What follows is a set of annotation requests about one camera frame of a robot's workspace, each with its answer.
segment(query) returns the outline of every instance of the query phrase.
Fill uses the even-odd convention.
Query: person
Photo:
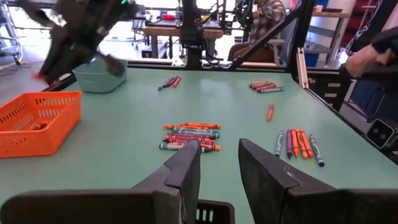
[[[257,11],[253,12],[254,24],[249,35],[249,42],[235,44],[229,50],[228,61],[233,61],[254,45],[261,37],[286,15],[286,9],[280,0],[257,0]],[[274,62],[274,51],[271,46],[265,45],[255,51],[248,62]]]

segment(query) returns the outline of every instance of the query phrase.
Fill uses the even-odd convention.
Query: light blue bowl
[[[73,70],[82,91],[88,93],[110,93],[126,81],[127,60],[119,60],[125,68],[121,77],[109,74],[102,60],[94,60]]]

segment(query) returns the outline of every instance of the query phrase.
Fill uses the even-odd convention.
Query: green table
[[[178,88],[157,91],[174,75],[182,77]],[[257,94],[248,83],[259,80],[285,91]],[[236,223],[253,223],[239,172],[239,138],[273,152],[279,130],[304,129],[316,137],[326,166],[294,158],[294,167],[336,188],[398,187],[397,166],[289,74],[130,68],[114,92],[82,95],[82,120],[55,155],[0,161],[0,203],[28,190],[130,188],[174,153],[158,148],[168,132],[162,126],[182,121],[222,125],[222,150],[201,156],[200,198],[232,203]],[[281,159],[288,161],[285,149]]]

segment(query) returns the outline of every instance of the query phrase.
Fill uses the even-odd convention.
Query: black camera
[[[398,151],[398,123],[376,119],[366,132],[368,138],[380,151]]]

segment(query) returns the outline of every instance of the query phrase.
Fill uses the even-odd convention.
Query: orange plastic basket
[[[0,158],[54,154],[81,118],[79,91],[24,93],[0,107]],[[41,130],[34,130],[47,123]]]

